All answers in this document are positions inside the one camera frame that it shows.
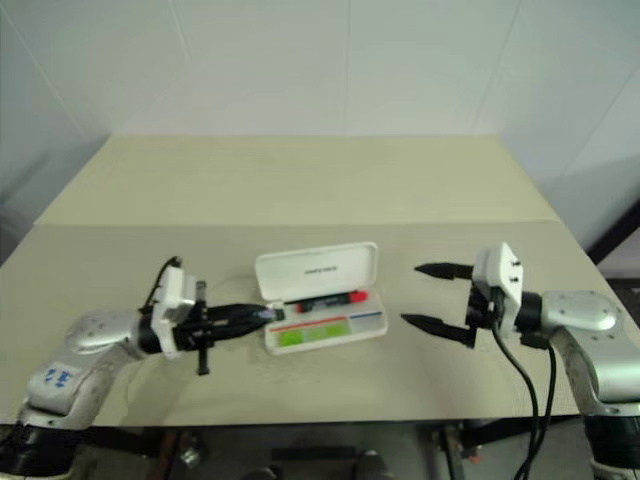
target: black cable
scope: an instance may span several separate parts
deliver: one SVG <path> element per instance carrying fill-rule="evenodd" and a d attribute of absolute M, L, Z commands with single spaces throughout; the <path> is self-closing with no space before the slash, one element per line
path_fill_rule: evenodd
<path fill-rule="evenodd" d="M 522 365 L 520 365 L 520 363 L 518 362 L 518 360 L 516 360 L 516 358 L 513 356 L 513 354 L 509 351 L 509 349 L 507 348 L 505 343 L 502 341 L 502 338 L 500 338 L 500 335 L 498 334 L 498 323 L 497 322 L 494 323 L 491 326 L 491 332 L 493 333 L 493 338 L 495 339 L 496 343 L 498 344 L 498 347 L 500 348 L 500 351 L 504 354 L 505 357 L 507 357 L 507 360 L 509 360 L 509 363 L 511 363 L 511 365 L 513 365 L 513 367 L 518 371 L 518 373 L 520 374 L 520 376 L 524 380 L 524 383 L 527 386 L 527 390 L 529 391 L 529 396 L 531 397 L 531 408 L 532 408 L 531 436 L 529 437 L 529 452 L 527 454 L 527 458 L 525 459 L 525 463 L 526 463 L 527 459 L 532 455 L 532 453 L 534 451 L 536 437 L 538 436 L 538 420 L 539 420 L 539 415 L 538 415 L 538 397 L 536 396 L 536 390 L 533 387 L 533 382 L 531 381 L 531 378 L 529 377 L 529 374 L 526 372 L 524 367 Z M 514 477 L 514 480 L 518 480 L 518 478 L 519 477 L 516 474 L 516 476 Z"/>
<path fill-rule="evenodd" d="M 540 433 L 536 440 L 536 444 L 532 454 L 530 454 L 527 459 L 520 465 L 518 472 L 516 473 L 515 478 L 519 478 L 521 475 L 524 475 L 524 480 L 529 478 L 529 471 L 531 470 L 531 465 L 535 460 L 536 455 L 540 451 L 540 447 L 542 446 L 542 442 L 544 442 L 544 437 L 547 433 L 547 428 L 549 427 L 549 422 L 551 421 L 551 410 L 553 409 L 553 397 L 556 391 L 556 374 L 557 374 L 557 363 L 556 363 L 556 353 L 553 351 L 553 347 L 549 345 L 549 392 L 547 393 L 547 406 L 544 411 L 544 417 L 542 419 L 542 426 L 540 427 Z"/>
<path fill-rule="evenodd" d="M 171 267 L 179 267 L 180 265 L 182 265 L 182 259 L 180 257 L 171 257 L 169 260 L 164 262 L 164 265 L 162 265 L 162 268 L 160 268 L 160 271 L 158 272 L 158 276 L 156 277 L 156 281 L 153 283 L 153 286 L 151 287 L 151 291 L 149 292 L 149 295 L 147 295 L 147 299 L 145 300 L 144 304 L 142 305 L 142 308 L 140 308 L 141 312 L 143 310 L 145 310 L 151 304 L 151 300 L 153 299 L 153 294 L 155 293 L 156 289 L 158 288 L 158 286 L 160 284 L 160 279 L 162 278 L 162 274 L 167 269 L 167 267 L 169 267 L 169 266 L 171 266 Z"/>

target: table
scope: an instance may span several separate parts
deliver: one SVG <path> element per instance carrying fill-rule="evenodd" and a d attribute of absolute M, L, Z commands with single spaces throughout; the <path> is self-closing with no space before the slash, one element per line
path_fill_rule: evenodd
<path fill-rule="evenodd" d="M 208 281 L 212 304 L 259 301 L 257 255 L 363 240 L 380 249 L 376 288 L 390 319 L 386 336 L 273 357 L 255 333 L 217 345 L 205 377 L 195 375 L 195 354 L 175 361 L 149 357 L 124 369 L 96 424 L 528 416 L 524 385 L 490 332 L 480 332 L 476 349 L 468 350 L 400 320 L 401 312 L 424 312 L 463 323 L 468 284 L 431 279 L 413 267 L 438 260 L 472 263 L 478 249 L 504 240 L 524 264 L 526 289 L 612 295 L 606 282 L 493 138 L 351 140 L 111 139 L 0 269 L 0 422 L 15 418 L 31 372 L 60 345 L 75 318 L 96 308 L 137 308 L 167 257 L 181 255 L 188 272 Z M 298 158 L 307 151 L 313 153 Z M 368 156 L 378 163 L 366 170 Z M 321 158 L 330 165 L 316 169 Z M 472 178 L 461 176 L 470 158 L 482 168 L 474 164 L 468 169 Z M 253 172 L 258 160 L 268 166 Z M 298 161 L 304 168 L 293 165 Z M 400 167 L 403 173 L 392 178 Z M 284 172 L 291 169 L 295 195 L 283 191 Z M 367 182 L 341 189 L 342 182 L 350 183 L 345 175 L 355 172 Z M 249 189 L 232 195 L 245 176 Z M 333 189 L 330 205 L 317 182 L 297 190 L 308 177 Z M 429 188 L 407 188 L 425 182 Z M 272 196 L 258 189 L 261 183 L 271 186 L 266 191 Z M 367 196 L 385 185 L 389 202 Z M 454 192 L 455 185 L 463 188 Z M 363 196 L 367 208 L 348 203 Z M 627 327 L 640 345 L 631 321 Z M 509 343 L 544 398 L 546 354 L 520 347 L 515 336 Z M 576 407 L 561 373 L 554 414 L 572 413 Z"/>

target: robotic arm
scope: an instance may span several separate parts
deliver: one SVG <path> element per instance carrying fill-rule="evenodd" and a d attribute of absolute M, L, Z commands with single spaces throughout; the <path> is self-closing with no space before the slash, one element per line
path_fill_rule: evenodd
<path fill-rule="evenodd" d="M 626 336 L 624 312 L 593 291 L 522 292 L 520 261 L 507 244 L 481 252 L 474 267 L 431 263 L 416 270 L 472 281 L 467 328 L 426 315 L 403 314 L 432 335 L 475 345 L 478 328 L 560 353 L 583 416 L 597 480 L 640 479 L 640 349 Z"/>
<path fill-rule="evenodd" d="M 208 307 L 206 283 L 185 275 L 177 257 L 161 269 L 139 311 L 91 312 L 67 331 L 64 345 L 31 377 L 18 423 L 0 445 L 0 472 L 52 477 L 69 470 L 83 431 L 98 415 L 128 363 L 198 350 L 198 375 L 219 340 L 261 328 L 275 312 L 261 305 Z"/>

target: open case lid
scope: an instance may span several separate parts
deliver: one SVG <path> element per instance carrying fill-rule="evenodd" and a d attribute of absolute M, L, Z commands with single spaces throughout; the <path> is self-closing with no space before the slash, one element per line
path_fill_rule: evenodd
<path fill-rule="evenodd" d="M 294 301 L 372 285 L 378 247 L 373 242 L 260 255 L 256 275 L 266 301 Z"/>

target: red marker cap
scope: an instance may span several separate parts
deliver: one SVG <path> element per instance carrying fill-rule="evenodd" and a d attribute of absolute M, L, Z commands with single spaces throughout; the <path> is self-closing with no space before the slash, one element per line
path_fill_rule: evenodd
<path fill-rule="evenodd" d="M 351 300 L 351 303 L 364 302 L 367 298 L 369 298 L 369 294 L 367 292 L 352 292 L 349 294 L 349 300 Z"/>

